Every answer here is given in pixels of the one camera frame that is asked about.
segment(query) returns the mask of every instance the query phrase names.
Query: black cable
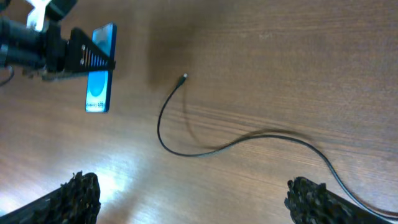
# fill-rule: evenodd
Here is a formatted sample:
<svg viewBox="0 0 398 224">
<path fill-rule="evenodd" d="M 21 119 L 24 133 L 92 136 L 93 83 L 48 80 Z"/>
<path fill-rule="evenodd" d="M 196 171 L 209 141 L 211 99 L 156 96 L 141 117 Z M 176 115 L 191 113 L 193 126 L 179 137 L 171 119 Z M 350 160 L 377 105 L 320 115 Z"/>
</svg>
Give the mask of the black cable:
<svg viewBox="0 0 398 224">
<path fill-rule="evenodd" d="M 281 139 L 281 140 L 286 140 L 286 141 L 291 141 L 300 145 L 303 145 L 309 149 L 311 149 L 313 152 L 315 152 L 316 154 L 318 154 L 318 156 L 320 156 L 323 161 L 326 163 L 326 165 L 328 166 L 328 168 L 330 169 L 331 174 L 335 177 L 336 181 L 338 182 L 338 184 L 340 185 L 340 187 L 344 190 L 344 192 L 354 201 L 356 202 L 360 207 L 362 207 L 365 211 L 371 213 L 372 215 L 375 215 L 383 220 L 387 220 L 387 221 L 398 221 L 398 217 L 390 217 L 387 215 L 383 215 L 380 214 L 378 212 L 375 212 L 373 209 L 367 207 L 364 203 L 360 202 L 354 195 L 353 193 L 348 190 L 348 188 L 345 186 L 345 184 L 343 183 L 343 181 L 341 181 L 340 177 L 337 175 L 335 168 L 333 168 L 332 164 L 330 163 L 330 161 L 328 160 L 328 158 L 326 158 L 325 155 L 323 155 L 322 152 L 320 152 L 315 146 L 311 145 L 310 143 L 307 143 L 305 141 L 299 140 L 297 138 L 292 138 L 292 137 L 288 137 L 288 136 L 283 136 L 283 135 L 279 135 L 279 134 L 260 134 L 260 135 L 255 135 L 255 136 L 245 136 L 243 138 L 239 138 L 235 141 L 230 142 L 229 144 L 211 151 L 211 152 L 206 152 L 206 153 L 201 153 L 201 154 L 184 154 L 184 153 L 179 153 L 179 152 L 175 152 L 171 149 L 169 149 L 163 142 L 162 137 L 160 136 L 160 121 L 162 119 L 162 115 L 164 112 L 164 109 L 167 106 L 167 103 L 170 101 L 171 97 L 174 95 L 174 93 L 178 90 L 178 88 L 180 88 L 180 86 L 182 86 L 185 82 L 185 80 L 187 79 L 188 75 L 184 74 L 183 77 L 180 78 L 179 82 L 177 83 L 177 86 L 174 88 L 174 90 L 171 92 L 171 94 L 169 95 L 169 97 L 167 97 L 166 101 L 163 104 L 162 109 L 160 110 L 160 114 L 159 114 L 159 119 L 157 120 L 157 137 L 159 138 L 159 141 L 161 143 L 161 145 L 163 146 L 164 149 L 166 149 L 168 152 L 176 155 L 176 156 L 182 156 L 182 157 L 204 157 L 204 156 L 210 156 L 216 153 L 219 153 L 221 151 L 225 151 L 229 148 L 231 148 L 232 146 L 235 146 L 236 144 L 239 144 L 241 142 L 244 141 L 248 141 L 248 140 L 252 140 L 252 139 L 262 139 L 262 138 L 273 138 L 273 139 Z"/>
<path fill-rule="evenodd" d="M 10 75 L 8 76 L 7 79 L 3 80 L 0 82 L 0 87 L 4 86 L 5 84 L 7 84 L 9 81 L 12 80 L 12 78 L 14 77 L 14 69 L 11 66 L 8 66 L 8 71 L 10 73 Z"/>
</svg>

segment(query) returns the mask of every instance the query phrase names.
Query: metal bracket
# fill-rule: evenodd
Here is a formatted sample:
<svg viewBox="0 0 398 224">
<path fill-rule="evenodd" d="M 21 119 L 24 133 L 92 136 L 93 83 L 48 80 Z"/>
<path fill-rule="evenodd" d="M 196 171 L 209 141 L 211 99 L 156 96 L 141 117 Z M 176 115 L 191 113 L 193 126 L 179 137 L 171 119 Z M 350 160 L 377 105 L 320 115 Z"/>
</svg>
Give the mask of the metal bracket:
<svg viewBox="0 0 398 224">
<path fill-rule="evenodd" d="M 26 27 L 41 32 L 44 27 L 45 9 L 51 0 L 26 0 L 35 7 L 27 16 Z"/>
</svg>

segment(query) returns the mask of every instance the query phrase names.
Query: blue smartphone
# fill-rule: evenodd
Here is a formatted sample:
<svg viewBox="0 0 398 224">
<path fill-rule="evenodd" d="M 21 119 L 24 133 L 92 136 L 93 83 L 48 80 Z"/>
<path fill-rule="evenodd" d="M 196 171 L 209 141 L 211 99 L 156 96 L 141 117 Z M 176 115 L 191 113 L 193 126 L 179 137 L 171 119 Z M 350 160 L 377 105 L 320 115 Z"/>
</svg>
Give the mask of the blue smartphone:
<svg viewBox="0 0 398 224">
<path fill-rule="evenodd" d="M 111 23 L 94 30 L 93 42 L 114 59 L 116 25 Z M 111 101 L 112 71 L 90 72 L 87 80 L 86 112 L 106 113 Z"/>
</svg>

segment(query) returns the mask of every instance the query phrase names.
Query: cable connector plug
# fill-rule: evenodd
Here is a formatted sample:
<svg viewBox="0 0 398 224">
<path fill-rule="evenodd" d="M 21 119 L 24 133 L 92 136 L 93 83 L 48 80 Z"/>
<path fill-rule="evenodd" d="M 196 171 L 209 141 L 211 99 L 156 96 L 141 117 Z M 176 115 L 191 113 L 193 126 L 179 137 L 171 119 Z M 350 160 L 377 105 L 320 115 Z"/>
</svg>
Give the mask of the cable connector plug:
<svg viewBox="0 0 398 224">
<path fill-rule="evenodd" d="M 182 86 L 182 84 L 184 84 L 184 82 L 185 82 L 185 80 L 188 78 L 188 74 L 184 74 L 181 78 L 180 78 L 180 80 L 178 81 L 178 84 L 177 84 L 177 88 L 178 87 L 180 87 L 180 86 Z"/>
</svg>

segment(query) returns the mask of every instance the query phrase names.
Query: wooden table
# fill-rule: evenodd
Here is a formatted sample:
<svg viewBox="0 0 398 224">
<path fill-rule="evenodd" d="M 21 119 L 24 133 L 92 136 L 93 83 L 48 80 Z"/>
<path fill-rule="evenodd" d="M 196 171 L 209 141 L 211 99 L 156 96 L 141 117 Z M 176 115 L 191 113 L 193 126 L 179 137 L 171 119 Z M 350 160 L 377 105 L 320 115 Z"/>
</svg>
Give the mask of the wooden table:
<svg viewBox="0 0 398 224">
<path fill-rule="evenodd" d="M 14 0 L 5 15 L 25 21 Z M 0 211 L 95 172 L 98 223 L 292 223 L 287 181 L 304 176 L 347 198 L 312 151 L 250 131 L 310 136 L 367 203 L 398 208 L 398 5 L 395 1 L 84 0 L 62 22 L 118 25 L 108 114 L 84 110 L 86 79 L 0 88 Z"/>
</svg>

